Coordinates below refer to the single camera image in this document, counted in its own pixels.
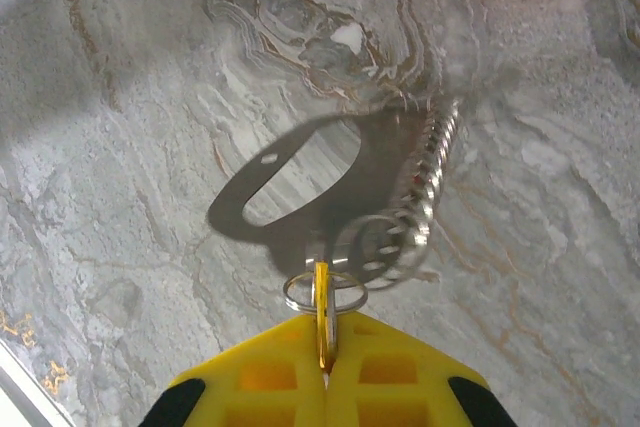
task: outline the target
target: gray marble surface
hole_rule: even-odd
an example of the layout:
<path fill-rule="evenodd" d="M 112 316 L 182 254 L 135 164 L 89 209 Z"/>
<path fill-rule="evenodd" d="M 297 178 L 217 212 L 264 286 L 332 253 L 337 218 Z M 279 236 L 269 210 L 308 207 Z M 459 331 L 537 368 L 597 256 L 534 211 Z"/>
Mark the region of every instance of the gray marble surface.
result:
<path fill-rule="evenodd" d="M 521 426 L 640 425 L 639 7 L 0 0 L 2 339 L 79 426 L 135 425 L 291 315 L 265 250 L 205 220 L 247 159 L 382 92 L 471 93 L 434 250 L 365 312 Z M 349 142 L 312 143 L 251 215 L 327 188 Z"/>

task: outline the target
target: silver key ring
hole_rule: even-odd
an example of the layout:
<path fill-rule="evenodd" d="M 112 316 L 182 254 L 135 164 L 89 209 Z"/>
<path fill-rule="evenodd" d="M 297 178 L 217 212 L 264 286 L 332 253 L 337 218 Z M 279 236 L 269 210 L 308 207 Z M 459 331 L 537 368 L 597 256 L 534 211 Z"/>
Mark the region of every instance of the silver key ring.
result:
<path fill-rule="evenodd" d="M 289 291 L 291 290 L 291 288 L 295 284 L 297 284 L 301 280 L 308 279 L 308 278 L 313 278 L 314 275 L 315 275 L 315 272 L 304 272 L 304 273 L 296 275 L 294 277 L 290 277 L 289 279 L 287 279 L 287 281 L 284 283 L 284 286 L 282 287 L 282 293 L 284 294 L 285 303 L 291 309 L 295 310 L 296 312 L 301 312 L 303 314 L 315 314 L 316 313 L 315 305 L 298 302 L 289 293 Z M 360 307 L 362 307 L 364 304 L 367 303 L 367 299 L 369 298 L 369 290 L 358 279 L 356 279 L 352 275 L 339 273 L 339 272 L 329 272 L 329 277 L 331 277 L 331 278 L 337 277 L 339 279 L 346 280 L 346 281 L 352 283 L 353 287 L 357 287 L 362 292 L 360 294 L 360 297 L 358 297 L 353 302 L 345 304 L 345 305 L 343 305 L 341 307 L 336 307 L 335 308 L 335 313 L 336 314 L 346 314 L 347 312 L 354 312 L 354 311 L 358 310 Z"/>

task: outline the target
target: marble floor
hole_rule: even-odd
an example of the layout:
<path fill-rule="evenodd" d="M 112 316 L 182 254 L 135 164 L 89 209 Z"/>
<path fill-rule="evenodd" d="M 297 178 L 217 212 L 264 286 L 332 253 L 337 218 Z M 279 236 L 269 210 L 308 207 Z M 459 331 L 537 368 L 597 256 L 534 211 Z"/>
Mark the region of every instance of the marble floor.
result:
<path fill-rule="evenodd" d="M 640 0 L 0 0 L 1 338 L 78 426 L 292 314 L 230 177 L 382 93 L 470 95 L 433 251 L 365 312 L 521 426 L 640 425 Z M 311 144 L 252 215 L 348 168 Z"/>

